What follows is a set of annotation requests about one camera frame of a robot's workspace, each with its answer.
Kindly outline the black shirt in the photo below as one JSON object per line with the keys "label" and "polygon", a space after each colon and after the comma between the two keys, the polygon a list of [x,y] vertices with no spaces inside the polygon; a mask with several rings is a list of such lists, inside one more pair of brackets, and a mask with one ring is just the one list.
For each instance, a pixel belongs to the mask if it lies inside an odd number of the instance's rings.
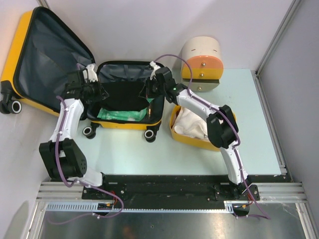
{"label": "black shirt", "polygon": [[109,96],[100,102],[101,108],[108,111],[141,111],[150,104],[141,92],[143,82],[110,82],[103,83]]}

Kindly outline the white towel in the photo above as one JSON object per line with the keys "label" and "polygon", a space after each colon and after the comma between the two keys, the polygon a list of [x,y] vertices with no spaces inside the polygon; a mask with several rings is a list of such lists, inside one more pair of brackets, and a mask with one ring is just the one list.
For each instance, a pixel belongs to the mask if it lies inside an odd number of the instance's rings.
{"label": "white towel", "polygon": [[180,108],[172,129],[179,135],[208,141],[206,121],[187,108]]}

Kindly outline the yellow plastic basket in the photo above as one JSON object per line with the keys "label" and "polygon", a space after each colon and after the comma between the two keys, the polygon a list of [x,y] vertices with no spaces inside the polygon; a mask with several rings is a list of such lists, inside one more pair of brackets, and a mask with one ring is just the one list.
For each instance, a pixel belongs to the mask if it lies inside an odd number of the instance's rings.
{"label": "yellow plastic basket", "polygon": [[170,121],[169,121],[169,127],[170,127],[170,132],[171,132],[171,136],[175,141],[184,143],[184,144],[188,144],[194,147],[199,147],[199,148],[203,148],[203,149],[207,149],[207,150],[211,150],[211,151],[219,151],[219,149],[217,147],[215,147],[209,140],[205,141],[205,140],[200,140],[197,138],[190,138],[188,136],[184,136],[184,135],[179,135],[177,134],[173,129],[173,124],[176,120],[176,117],[180,111],[181,106],[175,106],[172,110],[171,113],[171,117],[170,117]]}

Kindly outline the yellow Pikachu suitcase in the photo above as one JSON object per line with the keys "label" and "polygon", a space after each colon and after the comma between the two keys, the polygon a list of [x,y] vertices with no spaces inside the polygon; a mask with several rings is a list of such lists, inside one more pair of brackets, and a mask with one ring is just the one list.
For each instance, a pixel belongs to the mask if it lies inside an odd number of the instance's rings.
{"label": "yellow Pikachu suitcase", "polygon": [[[151,75],[146,61],[113,60],[96,64],[89,48],[51,10],[37,7],[22,15],[1,76],[0,111],[18,114],[21,102],[53,115],[59,115],[61,95],[67,75],[95,64],[101,84],[110,82],[143,82]],[[98,119],[100,102],[85,105],[80,120],[91,124],[83,129],[87,138],[94,138],[99,126],[105,128],[137,129],[144,131],[147,142],[156,139],[159,130],[164,97],[147,98],[152,106],[152,116],[141,121]]]}

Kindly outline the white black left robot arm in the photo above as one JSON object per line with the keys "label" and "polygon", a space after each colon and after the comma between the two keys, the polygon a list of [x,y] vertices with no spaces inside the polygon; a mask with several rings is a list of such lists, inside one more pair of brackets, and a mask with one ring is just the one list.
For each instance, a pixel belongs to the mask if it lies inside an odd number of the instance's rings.
{"label": "white black left robot arm", "polygon": [[68,74],[61,95],[60,113],[52,136],[41,143],[39,153],[51,179],[60,179],[66,187],[80,183],[93,188],[99,199],[109,196],[110,186],[103,182],[103,174],[87,164],[86,157],[75,142],[75,136],[85,105],[108,97],[103,89],[94,65]]}

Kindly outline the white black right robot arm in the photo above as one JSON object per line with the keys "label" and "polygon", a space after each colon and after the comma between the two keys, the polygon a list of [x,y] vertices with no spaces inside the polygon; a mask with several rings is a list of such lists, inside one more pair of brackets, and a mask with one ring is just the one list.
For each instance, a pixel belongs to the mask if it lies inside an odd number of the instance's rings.
{"label": "white black right robot arm", "polygon": [[190,110],[206,122],[208,140],[220,149],[227,168],[230,195],[236,200],[243,199],[248,194],[249,179],[239,154],[239,129],[231,108],[214,105],[177,83],[168,67],[154,64],[149,68],[152,72],[142,94],[150,98],[164,96],[169,103]]}

